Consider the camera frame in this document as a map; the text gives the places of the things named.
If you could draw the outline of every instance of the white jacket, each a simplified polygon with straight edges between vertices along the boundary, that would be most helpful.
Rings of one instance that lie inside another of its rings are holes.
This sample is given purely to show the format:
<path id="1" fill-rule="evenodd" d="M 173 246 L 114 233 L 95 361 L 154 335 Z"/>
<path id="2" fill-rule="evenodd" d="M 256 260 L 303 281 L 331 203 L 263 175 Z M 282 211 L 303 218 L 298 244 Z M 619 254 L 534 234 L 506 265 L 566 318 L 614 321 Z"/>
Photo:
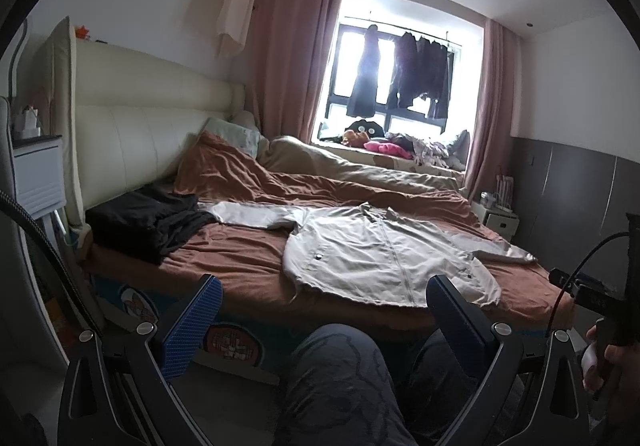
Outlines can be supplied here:
<path id="1" fill-rule="evenodd" d="M 200 208 L 226 225 L 291 229 L 282 259 L 284 274 L 297 287 L 362 303 L 427 307 L 429 278 L 445 274 L 467 301 L 496 304 L 500 286 L 477 257 L 535 261 L 506 241 L 445 232 L 432 222 L 369 204 L 299 207 L 220 202 L 201 203 Z"/>

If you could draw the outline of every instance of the person's leg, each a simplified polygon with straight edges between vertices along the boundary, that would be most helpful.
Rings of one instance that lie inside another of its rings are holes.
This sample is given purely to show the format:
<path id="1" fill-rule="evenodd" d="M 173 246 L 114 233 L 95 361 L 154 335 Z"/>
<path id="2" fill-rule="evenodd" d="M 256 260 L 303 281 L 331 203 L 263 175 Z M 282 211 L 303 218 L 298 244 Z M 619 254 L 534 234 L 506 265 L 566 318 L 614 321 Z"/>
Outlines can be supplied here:
<path id="1" fill-rule="evenodd" d="M 398 403 L 406 427 L 419 446 L 436 444 L 476 391 L 478 382 L 458 364 L 441 331 L 424 344 L 411 374 L 398 387 Z M 494 430 L 485 444 L 499 444 L 522 396 L 523 385 L 516 378 Z"/>
<path id="2" fill-rule="evenodd" d="M 373 340 L 325 325 L 292 355 L 274 446 L 416 446 Z"/>

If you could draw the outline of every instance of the cream leather headboard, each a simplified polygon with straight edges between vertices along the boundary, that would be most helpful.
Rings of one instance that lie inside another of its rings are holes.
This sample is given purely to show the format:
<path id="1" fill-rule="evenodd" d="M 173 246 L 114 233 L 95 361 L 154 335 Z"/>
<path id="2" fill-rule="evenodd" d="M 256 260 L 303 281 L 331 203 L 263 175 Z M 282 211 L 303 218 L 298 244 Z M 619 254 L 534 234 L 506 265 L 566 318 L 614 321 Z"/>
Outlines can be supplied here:
<path id="1" fill-rule="evenodd" d="M 212 115 L 242 111 L 241 84 L 114 45 L 76 40 L 68 18 L 34 58 L 43 128 L 63 136 L 66 215 L 174 173 Z M 48 114 L 42 109 L 48 108 Z"/>

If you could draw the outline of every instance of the metal screw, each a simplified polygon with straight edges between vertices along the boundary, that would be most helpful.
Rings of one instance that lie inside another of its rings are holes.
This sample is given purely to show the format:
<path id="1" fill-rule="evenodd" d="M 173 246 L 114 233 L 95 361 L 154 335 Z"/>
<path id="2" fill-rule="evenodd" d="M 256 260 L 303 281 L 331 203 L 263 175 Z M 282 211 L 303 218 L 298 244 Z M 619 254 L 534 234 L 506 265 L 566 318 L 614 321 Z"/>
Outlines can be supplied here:
<path id="1" fill-rule="evenodd" d="M 91 341 L 93 337 L 94 333 L 92 331 L 82 331 L 78 339 L 80 339 L 81 343 L 86 343 L 87 341 Z"/>
<path id="2" fill-rule="evenodd" d="M 566 343 L 569 341 L 569 334 L 564 331 L 556 331 L 554 336 L 558 339 L 558 341 L 562 341 L 562 343 Z"/>
<path id="3" fill-rule="evenodd" d="M 153 323 L 149 323 L 149 321 L 144 321 L 137 326 L 136 332 L 141 336 L 145 336 L 146 334 L 151 332 L 153 329 L 154 329 Z"/>
<path id="4" fill-rule="evenodd" d="M 506 323 L 496 323 L 494 329 L 500 336 L 508 336 L 511 334 L 511 327 Z"/>

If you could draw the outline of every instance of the orange plush toy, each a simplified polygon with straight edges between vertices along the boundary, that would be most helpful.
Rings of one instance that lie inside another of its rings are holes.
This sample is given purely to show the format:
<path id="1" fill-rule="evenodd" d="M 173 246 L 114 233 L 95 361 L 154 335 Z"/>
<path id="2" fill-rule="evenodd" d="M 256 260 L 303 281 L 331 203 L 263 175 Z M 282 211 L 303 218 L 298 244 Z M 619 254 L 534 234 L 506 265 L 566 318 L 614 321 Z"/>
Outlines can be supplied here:
<path id="1" fill-rule="evenodd" d="M 347 130 L 342 136 L 342 144 L 349 148 L 364 148 L 366 142 L 369 142 L 369 135 L 365 131 Z"/>

